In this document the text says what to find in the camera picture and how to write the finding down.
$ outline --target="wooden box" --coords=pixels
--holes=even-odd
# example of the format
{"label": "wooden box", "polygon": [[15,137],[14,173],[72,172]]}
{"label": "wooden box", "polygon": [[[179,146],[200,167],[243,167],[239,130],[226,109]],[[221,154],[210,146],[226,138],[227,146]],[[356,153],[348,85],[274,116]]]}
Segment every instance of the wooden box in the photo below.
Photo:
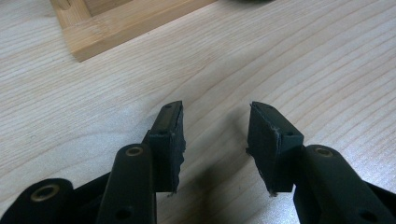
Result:
{"label": "wooden box", "polygon": [[50,0],[79,62],[216,0]]}

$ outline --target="light wood surface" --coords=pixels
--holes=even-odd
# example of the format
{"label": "light wood surface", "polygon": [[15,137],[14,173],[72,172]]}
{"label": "light wood surface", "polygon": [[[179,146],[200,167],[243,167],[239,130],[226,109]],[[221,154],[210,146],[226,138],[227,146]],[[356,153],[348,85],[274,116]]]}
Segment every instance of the light wood surface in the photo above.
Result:
{"label": "light wood surface", "polygon": [[188,148],[159,223],[296,223],[245,153],[251,101],[396,192],[396,2],[219,0],[83,63],[48,0],[0,2],[0,214],[44,178],[78,187],[183,100]]}

